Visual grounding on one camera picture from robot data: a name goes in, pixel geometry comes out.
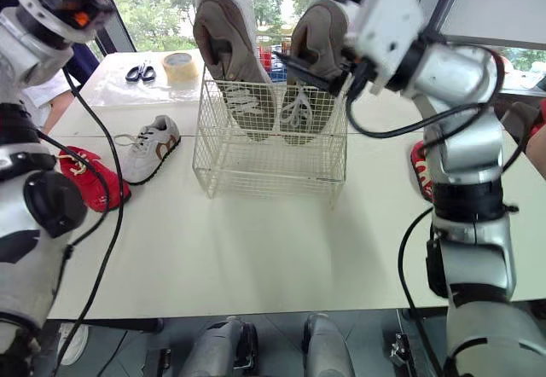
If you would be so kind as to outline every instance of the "packing tape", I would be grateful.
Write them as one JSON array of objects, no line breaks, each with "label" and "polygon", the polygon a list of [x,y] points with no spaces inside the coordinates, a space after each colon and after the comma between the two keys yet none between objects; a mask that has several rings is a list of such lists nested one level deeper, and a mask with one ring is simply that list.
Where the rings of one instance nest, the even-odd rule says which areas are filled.
[{"label": "packing tape", "polygon": [[182,83],[199,75],[194,58],[188,53],[174,53],[163,59],[169,83]]}]

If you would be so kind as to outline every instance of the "sneaker logo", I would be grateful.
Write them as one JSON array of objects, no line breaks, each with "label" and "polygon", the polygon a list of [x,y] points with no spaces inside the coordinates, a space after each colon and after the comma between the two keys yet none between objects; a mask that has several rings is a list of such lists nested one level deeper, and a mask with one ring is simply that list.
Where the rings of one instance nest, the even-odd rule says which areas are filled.
[{"label": "sneaker logo", "polygon": [[157,144],[155,153],[157,154],[158,158],[162,160],[174,148],[175,145],[177,145],[177,139],[174,136],[171,136],[169,141],[160,142]]}]

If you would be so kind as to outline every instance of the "wire basket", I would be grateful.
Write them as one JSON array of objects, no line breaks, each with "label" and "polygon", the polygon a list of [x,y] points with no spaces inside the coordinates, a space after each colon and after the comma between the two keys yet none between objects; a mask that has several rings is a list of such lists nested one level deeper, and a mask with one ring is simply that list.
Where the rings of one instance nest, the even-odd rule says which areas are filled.
[{"label": "wire basket", "polygon": [[193,162],[200,185],[210,198],[314,194],[333,206],[346,181],[342,97],[303,85],[215,81],[205,72]]}]

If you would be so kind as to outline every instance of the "red shoe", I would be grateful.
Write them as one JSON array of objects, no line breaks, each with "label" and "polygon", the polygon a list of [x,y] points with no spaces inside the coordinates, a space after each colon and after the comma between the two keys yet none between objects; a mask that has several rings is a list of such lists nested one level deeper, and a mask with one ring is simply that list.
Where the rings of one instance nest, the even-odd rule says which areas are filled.
[{"label": "red shoe", "polygon": [[415,171],[415,176],[417,177],[417,182],[419,183],[419,189],[425,200],[432,202],[433,201],[433,181],[430,179],[428,174],[427,161],[420,155],[419,150],[423,146],[423,141],[418,142],[411,151],[411,165],[413,166],[413,171]]},{"label": "red shoe", "polygon": [[[118,175],[110,171],[106,166],[99,162],[97,154],[93,154],[78,147],[68,147],[80,157],[88,160],[96,169],[96,171],[104,177],[108,185],[110,194],[110,211],[119,207],[119,183]],[[79,192],[84,199],[85,204],[93,211],[104,212],[106,210],[106,194],[104,188],[91,171],[87,169],[81,162],[75,160],[72,156],[64,151],[59,154],[61,160],[61,171],[65,177],[68,177],[79,189]],[[123,183],[123,202],[126,202],[131,197],[129,185]]]}]

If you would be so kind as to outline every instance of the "black cable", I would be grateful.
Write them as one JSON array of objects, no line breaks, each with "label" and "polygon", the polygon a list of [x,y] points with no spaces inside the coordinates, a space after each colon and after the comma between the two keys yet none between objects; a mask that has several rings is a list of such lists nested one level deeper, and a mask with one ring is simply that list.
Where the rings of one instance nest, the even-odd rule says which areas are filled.
[{"label": "black cable", "polygon": [[419,130],[420,128],[424,128],[424,127],[428,127],[429,125],[436,124],[442,119],[447,119],[448,117],[451,117],[455,114],[459,114],[468,110],[481,109],[484,106],[484,104],[480,104],[480,103],[465,104],[463,106],[444,111],[440,114],[435,114],[432,117],[429,117],[428,119],[423,119],[417,123],[406,125],[405,127],[397,128],[396,130],[376,132],[376,131],[365,130],[355,120],[354,115],[352,113],[353,102],[354,101],[350,101],[350,100],[347,100],[346,102],[347,118],[349,119],[349,123],[352,125],[352,128],[354,128],[356,131],[358,131],[360,134],[364,136],[368,136],[370,138],[378,138],[378,139],[386,139],[386,138],[394,138],[395,136],[402,136],[409,132]]},{"label": "black cable", "polygon": [[78,239],[76,239],[74,242],[72,242],[69,245],[70,247],[74,248],[77,245],[79,245],[82,241],[84,241],[86,238],[88,238],[93,232],[95,232],[99,228],[99,226],[102,225],[102,223],[104,222],[104,219],[106,219],[106,216],[110,212],[110,191],[108,190],[108,185],[106,183],[106,180],[102,176],[102,174],[100,174],[95,169],[95,167],[87,159],[85,159],[83,157],[80,157],[76,152],[72,151],[70,148],[65,147],[64,145],[62,145],[58,141],[54,140],[50,136],[45,135],[42,131],[37,130],[36,132],[38,133],[38,137],[40,139],[48,142],[49,144],[53,145],[54,147],[59,148],[61,151],[64,151],[65,153],[67,153],[68,155],[70,155],[71,157],[76,159],[77,161],[84,164],[85,167],[87,167],[91,171],[91,173],[95,177],[97,177],[98,180],[101,182],[102,189],[104,189],[104,193],[106,194],[106,209],[105,209],[105,211],[101,214],[101,217],[99,218],[99,220],[96,221],[96,223],[87,232],[82,234]]},{"label": "black cable", "polygon": [[421,336],[421,340],[423,342],[423,347],[425,348],[425,352],[427,353],[430,363],[433,365],[434,372],[436,373],[438,377],[441,377],[443,375],[442,367],[440,366],[438,358],[436,357],[436,354],[434,353],[433,346],[431,345],[430,340],[428,339],[427,332],[425,331],[425,327],[423,326],[419,312],[417,311],[417,308],[415,307],[413,299],[411,298],[410,290],[408,289],[408,285],[406,284],[406,278],[404,275],[404,253],[406,250],[406,245],[408,244],[408,240],[411,236],[411,233],[413,232],[413,229],[415,229],[417,224],[432,211],[433,211],[432,208],[428,208],[421,215],[419,215],[419,217],[417,217],[413,221],[413,223],[411,223],[408,230],[406,230],[406,233],[404,234],[404,238],[402,239],[402,243],[400,243],[400,249],[398,250],[398,276],[400,277],[400,283],[402,284],[402,289],[404,290],[404,294],[406,295],[406,299],[408,300],[408,303],[409,303],[409,313],[415,318],[415,325],[417,326],[417,331],[419,332],[419,335]]},{"label": "black cable", "polygon": [[420,149],[420,152],[423,155],[426,150],[437,147],[440,144],[443,144],[446,140],[466,130],[470,125],[478,121],[479,118],[481,118],[490,110],[491,105],[497,99],[498,94],[501,92],[502,86],[504,85],[504,63],[502,62],[502,57],[495,50],[487,49],[485,47],[481,47],[481,49],[484,49],[487,52],[489,52],[489,54],[493,57],[493,60],[495,61],[495,66],[497,68],[497,81],[495,82],[495,89],[493,90],[491,97],[489,98],[489,100],[487,100],[487,102],[480,103],[480,106],[481,106],[480,110],[475,115],[473,115],[470,119],[468,119],[466,122],[462,123],[454,130],[437,138],[436,140],[426,142]]},{"label": "black cable", "polygon": [[127,331],[125,330],[125,333],[123,333],[123,336],[121,336],[121,339],[119,340],[118,346],[113,351],[112,356],[108,359],[108,361],[102,366],[101,371],[99,371],[96,375],[96,377],[101,377],[102,373],[106,371],[110,363],[114,360],[114,358],[118,355],[119,348],[121,348],[121,345],[123,344],[125,337],[127,337]]},{"label": "black cable", "polygon": [[89,168],[91,173],[93,175],[95,175],[98,178],[98,180],[101,182],[102,188],[104,189],[105,194],[106,194],[106,210],[102,213],[101,217],[98,219],[98,221],[96,221],[96,223],[88,231],[86,231],[84,234],[82,234],[74,242],[67,245],[67,247],[66,247],[66,249],[65,249],[65,251],[63,253],[62,262],[61,262],[61,270],[59,271],[59,280],[57,281],[57,287],[55,288],[55,296],[56,296],[56,294],[59,292],[59,289],[61,289],[62,278],[63,278],[63,276],[65,274],[65,269],[67,268],[67,262],[72,257],[72,255],[74,253],[74,248],[77,245],[79,245],[82,241],[87,239],[93,232],[95,232],[99,228],[99,226],[102,225],[102,223],[104,222],[104,219],[106,219],[106,216],[108,215],[108,212],[109,212],[109,209],[110,209],[110,193],[108,191],[108,185],[106,184],[106,180],[104,179],[102,174],[99,173],[95,169],[95,167],[87,159],[85,159],[83,157],[80,157],[77,153],[72,151],[70,148],[65,147],[64,145],[62,145],[58,141],[54,140],[50,136],[47,136],[46,134],[44,134],[42,131],[36,130],[36,132],[38,133],[38,137],[40,139],[48,142],[49,144],[53,145],[54,147],[59,148],[61,151],[64,151],[68,155],[72,156],[74,159],[76,159],[79,162],[81,162],[82,164],[84,164],[87,168]]},{"label": "black cable", "polygon": [[526,150],[527,143],[529,142],[531,134],[531,123],[529,122],[529,119],[523,114],[523,112],[514,105],[509,109],[509,111],[513,112],[516,117],[520,119],[523,134],[521,136],[520,142],[518,142],[518,146],[514,150],[514,153],[510,156],[508,161],[506,161],[506,164],[504,164],[504,167],[502,168],[502,173],[508,171],[508,168],[510,168],[514,164],[514,162],[520,157],[520,155],[523,154],[523,152]]},{"label": "black cable", "polygon": [[102,259],[101,268],[99,269],[99,272],[95,279],[95,284],[93,285],[93,288],[91,289],[91,293],[89,298],[87,299],[87,302],[85,303],[84,308],[82,309],[82,312],[80,313],[78,319],[74,323],[70,334],[67,336],[67,340],[62,345],[62,348],[59,350],[59,353],[57,355],[57,362],[55,365],[55,368],[53,370],[52,375],[55,377],[57,372],[59,371],[59,367],[61,366],[61,360],[64,357],[65,353],[67,352],[67,348],[72,342],[72,339],[74,337],[74,334],[78,331],[79,326],[81,326],[82,322],[84,321],[85,316],[87,316],[87,313],[89,312],[91,306],[93,305],[93,302],[95,300],[96,293],[98,292],[99,286],[101,285],[102,277],[104,276],[104,272],[106,271],[106,267],[108,265],[108,260],[110,259],[110,256],[112,255],[113,248],[115,247],[116,241],[118,239],[119,231],[121,230],[121,223],[123,222],[123,211],[124,211],[124,191],[123,191],[123,176],[121,174],[121,165],[119,163],[118,158],[118,152],[116,151],[116,148],[113,144],[113,139],[110,133],[108,132],[108,129],[106,126],[101,122],[101,120],[96,116],[96,114],[93,112],[93,110],[89,107],[87,102],[85,102],[84,98],[79,94],[78,89],[74,85],[72,79],[70,78],[70,74],[68,73],[68,70],[66,67],[63,67],[62,71],[65,74],[65,78],[67,79],[68,85],[70,85],[70,89],[72,90],[72,93],[75,97],[78,98],[82,106],[85,108],[87,113],[95,120],[95,122],[98,124],[98,126],[101,128],[102,132],[107,138],[108,145],[110,146],[110,150],[112,151],[113,156],[113,162],[116,166],[116,173],[118,174],[118,184],[119,184],[119,209],[118,209],[118,220],[116,222],[115,229],[113,231],[112,240],[110,241],[110,244],[108,245],[108,249],[104,255],[104,258]]},{"label": "black cable", "polygon": [[354,114],[352,112],[352,105],[354,103],[354,100],[347,100],[346,113],[347,113],[347,118],[349,119],[349,123],[356,131],[363,134],[364,136],[368,136],[370,138],[386,139],[386,138],[393,138],[395,136],[402,136],[403,134],[407,134],[409,132],[419,130],[420,128],[428,127],[429,125],[436,124],[439,121],[443,119],[447,119],[448,117],[451,117],[458,113],[462,113],[468,110],[479,110],[471,119],[467,120],[465,123],[455,128],[453,131],[438,138],[437,140],[434,140],[432,142],[428,142],[427,144],[425,144],[423,148],[421,149],[421,151],[435,147],[439,145],[440,143],[444,142],[445,140],[447,140],[448,138],[451,138],[455,134],[458,134],[459,132],[467,129],[471,124],[473,124],[477,119],[479,119],[482,115],[484,115],[489,110],[492,102],[495,100],[495,98],[497,98],[497,95],[499,91],[501,90],[502,85],[504,84],[504,65],[502,63],[501,56],[497,52],[483,48],[481,46],[472,46],[472,47],[480,47],[481,49],[487,50],[493,56],[493,59],[495,60],[495,65],[497,66],[497,81],[495,84],[495,89],[493,90],[493,93],[491,94],[491,98],[487,102],[465,104],[465,105],[444,111],[442,113],[435,114],[432,117],[423,119],[422,121],[419,121],[417,123],[406,125],[405,127],[397,128],[396,130],[377,132],[377,131],[370,131],[370,130],[364,129],[356,121]]}]

